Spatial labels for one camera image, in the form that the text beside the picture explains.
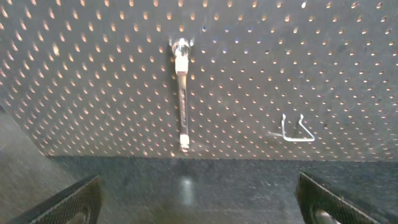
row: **metal hook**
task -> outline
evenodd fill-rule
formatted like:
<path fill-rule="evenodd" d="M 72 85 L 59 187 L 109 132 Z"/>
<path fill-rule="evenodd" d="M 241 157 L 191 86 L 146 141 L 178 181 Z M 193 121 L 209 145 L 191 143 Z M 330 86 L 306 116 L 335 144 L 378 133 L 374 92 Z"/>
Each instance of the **metal hook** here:
<path fill-rule="evenodd" d="M 285 141 L 290 141 L 290 142 L 309 142 L 309 141 L 314 141 L 315 140 L 315 136 L 302 124 L 303 121 L 303 114 L 300 114 L 300 119 L 298 121 L 298 124 L 309 134 L 311 135 L 310 139 L 307 138 L 290 138 L 287 137 L 285 135 L 285 119 L 286 119 L 286 115 L 283 114 L 282 115 L 282 134 L 277 134 L 277 133 L 270 133 L 270 135 L 272 136 L 280 136 L 283 137 L 283 139 L 285 139 Z"/>

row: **perforated board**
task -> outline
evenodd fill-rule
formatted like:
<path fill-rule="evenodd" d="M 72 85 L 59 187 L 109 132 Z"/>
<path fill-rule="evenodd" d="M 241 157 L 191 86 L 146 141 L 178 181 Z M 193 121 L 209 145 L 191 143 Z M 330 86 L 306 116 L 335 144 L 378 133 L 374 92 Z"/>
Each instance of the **perforated board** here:
<path fill-rule="evenodd" d="M 397 1 L 0 3 L 1 98 L 44 155 L 398 161 Z M 169 39 L 194 39 L 190 152 Z M 314 142 L 286 142 L 281 133 Z"/>

